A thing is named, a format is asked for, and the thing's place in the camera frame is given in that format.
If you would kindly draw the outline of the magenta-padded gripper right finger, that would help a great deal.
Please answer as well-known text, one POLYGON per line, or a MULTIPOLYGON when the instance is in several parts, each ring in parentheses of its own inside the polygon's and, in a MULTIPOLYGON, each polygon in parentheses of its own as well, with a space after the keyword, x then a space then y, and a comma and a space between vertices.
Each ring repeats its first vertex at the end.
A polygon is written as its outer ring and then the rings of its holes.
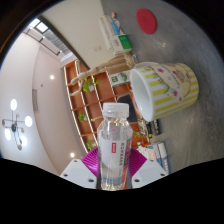
POLYGON ((133 188, 144 187, 167 175, 155 159, 147 159, 134 148, 129 157, 129 174, 133 188))

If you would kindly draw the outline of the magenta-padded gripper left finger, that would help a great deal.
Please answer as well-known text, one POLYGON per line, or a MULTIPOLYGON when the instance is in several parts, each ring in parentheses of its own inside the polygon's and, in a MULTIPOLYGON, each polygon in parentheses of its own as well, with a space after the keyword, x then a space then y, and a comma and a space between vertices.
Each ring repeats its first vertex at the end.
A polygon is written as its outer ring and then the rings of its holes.
POLYGON ((95 148, 81 159, 72 159, 60 177, 78 186, 96 189, 99 186, 99 172, 98 149, 95 148))

